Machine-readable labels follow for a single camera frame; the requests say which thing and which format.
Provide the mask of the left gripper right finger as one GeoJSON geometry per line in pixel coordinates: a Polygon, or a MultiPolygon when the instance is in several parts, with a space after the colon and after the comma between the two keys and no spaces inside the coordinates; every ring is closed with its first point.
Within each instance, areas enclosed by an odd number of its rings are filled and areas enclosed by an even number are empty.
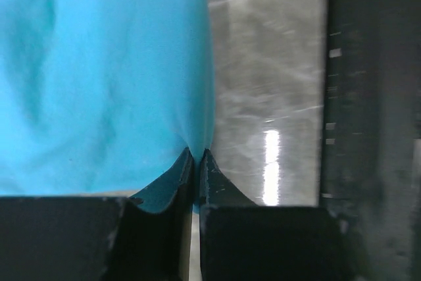
{"type": "Polygon", "coordinates": [[[203,280],[364,280],[346,222],[320,207],[262,206],[219,169],[201,161],[203,280]]]}

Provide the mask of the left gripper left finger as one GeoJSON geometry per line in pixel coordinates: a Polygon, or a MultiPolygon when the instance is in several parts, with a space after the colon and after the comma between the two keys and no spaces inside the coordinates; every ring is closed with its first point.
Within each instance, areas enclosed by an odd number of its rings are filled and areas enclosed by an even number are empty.
{"type": "Polygon", "coordinates": [[[131,197],[2,197],[2,280],[187,280],[193,157],[131,197]]]}

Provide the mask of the light blue t-shirt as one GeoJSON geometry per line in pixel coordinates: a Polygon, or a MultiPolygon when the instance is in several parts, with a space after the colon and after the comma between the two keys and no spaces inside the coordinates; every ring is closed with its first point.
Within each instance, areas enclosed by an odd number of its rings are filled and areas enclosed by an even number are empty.
{"type": "Polygon", "coordinates": [[[1,0],[1,195],[141,190],[214,113],[207,0],[1,0]]]}

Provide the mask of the black base crossbar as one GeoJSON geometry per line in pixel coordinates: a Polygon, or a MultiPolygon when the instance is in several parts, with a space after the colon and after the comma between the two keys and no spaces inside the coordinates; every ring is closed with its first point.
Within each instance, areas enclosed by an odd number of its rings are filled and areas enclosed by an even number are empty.
{"type": "Polygon", "coordinates": [[[319,203],[352,280],[420,279],[420,0],[327,0],[319,203]]]}

